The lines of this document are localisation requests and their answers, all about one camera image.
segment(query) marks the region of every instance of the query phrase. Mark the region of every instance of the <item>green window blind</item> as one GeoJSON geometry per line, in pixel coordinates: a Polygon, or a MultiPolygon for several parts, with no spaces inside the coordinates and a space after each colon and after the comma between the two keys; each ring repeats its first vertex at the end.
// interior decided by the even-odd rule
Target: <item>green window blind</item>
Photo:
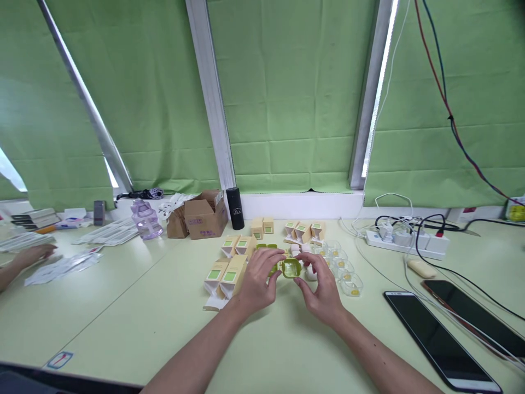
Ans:
{"type": "Polygon", "coordinates": [[[349,192],[376,2],[208,0],[237,185],[349,192]]]}
{"type": "Polygon", "coordinates": [[[62,211],[106,200],[111,207],[100,145],[37,2],[0,4],[0,146],[31,205],[62,211]]]}
{"type": "MultiPolygon", "coordinates": [[[[429,6],[445,64],[448,101],[463,145],[493,184],[509,196],[520,196],[525,192],[522,5],[513,0],[441,0],[429,6]]],[[[400,2],[393,45],[405,10],[406,0],[400,2]]],[[[424,8],[421,12],[439,72],[430,23],[424,8]]],[[[404,194],[419,206],[505,202],[468,163],[447,118],[411,4],[377,125],[365,188],[367,205],[387,192],[404,194]]],[[[400,202],[385,200],[382,204],[400,202]]]]}
{"type": "Polygon", "coordinates": [[[184,0],[48,5],[134,188],[218,188],[184,0]]]}

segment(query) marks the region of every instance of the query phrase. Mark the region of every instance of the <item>black water bottle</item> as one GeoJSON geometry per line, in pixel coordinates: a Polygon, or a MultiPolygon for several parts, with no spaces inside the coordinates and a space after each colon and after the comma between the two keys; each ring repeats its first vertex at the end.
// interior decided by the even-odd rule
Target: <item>black water bottle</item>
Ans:
{"type": "Polygon", "coordinates": [[[242,216],[241,193],[239,188],[226,189],[228,206],[230,207],[231,226],[234,230],[244,228],[244,217],[242,216]]]}

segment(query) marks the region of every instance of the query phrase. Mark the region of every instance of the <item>phone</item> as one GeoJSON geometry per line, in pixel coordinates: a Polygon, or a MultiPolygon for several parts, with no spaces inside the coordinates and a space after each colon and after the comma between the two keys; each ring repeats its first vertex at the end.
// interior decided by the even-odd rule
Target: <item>phone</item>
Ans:
{"type": "MultiPolygon", "coordinates": [[[[423,281],[422,285],[444,307],[452,310],[454,313],[482,330],[514,356],[525,358],[525,340],[512,331],[501,320],[492,315],[488,310],[475,302],[467,294],[463,293],[453,283],[444,280],[426,280],[423,281]]],[[[453,315],[452,317],[464,325],[483,342],[489,343],[490,346],[501,351],[497,344],[484,337],[474,327],[453,315]]]]}
{"type": "Polygon", "coordinates": [[[385,298],[443,381],[453,390],[502,393],[428,308],[409,292],[385,292],[385,298]]]}
{"type": "Polygon", "coordinates": [[[106,218],[106,202],[96,200],[93,204],[93,225],[104,225],[106,218]]]}

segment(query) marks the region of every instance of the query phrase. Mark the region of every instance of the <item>human hand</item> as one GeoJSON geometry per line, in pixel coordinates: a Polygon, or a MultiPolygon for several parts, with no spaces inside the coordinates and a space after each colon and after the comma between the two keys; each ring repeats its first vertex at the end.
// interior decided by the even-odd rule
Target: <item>human hand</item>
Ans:
{"type": "Polygon", "coordinates": [[[275,301],[276,281],[281,271],[274,272],[268,283],[266,280],[273,266],[286,258],[283,253],[281,249],[261,248],[250,258],[241,290],[235,296],[245,318],[275,301]]]}
{"type": "Polygon", "coordinates": [[[302,260],[305,267],[311,264],[314,272],[317,272],[317,290],[314,293],[303,279],[294,278],[294,282],[301,288],[306,308],[323,323],[335,328],[348,311],[341,303],[334,274],[320,254],[306,252],[298,254],[295,258],[302,260]]]}
{"type": "Polygon", "coordinates": [[[28,268],[42,258],[48,258],[55,251],[56,246],[51,244],[38,245],[19,252],[12,261],[13,265],[28,268]]]}

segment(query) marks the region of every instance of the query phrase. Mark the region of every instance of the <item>book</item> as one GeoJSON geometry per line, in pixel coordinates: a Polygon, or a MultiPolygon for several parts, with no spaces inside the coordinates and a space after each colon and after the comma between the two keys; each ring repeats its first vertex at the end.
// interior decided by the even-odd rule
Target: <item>book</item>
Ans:
{"type": "Polygon", "coordinates": [[[55,210],[53,208],[45,208],[42,210],[24,212],[19,215],[11,215],[11,219],[12,220],[27,220],[27,219],[35,220],[35,219],[42,218],[47,215],[51,215],[53,213],[55,213],[55,210]]]}

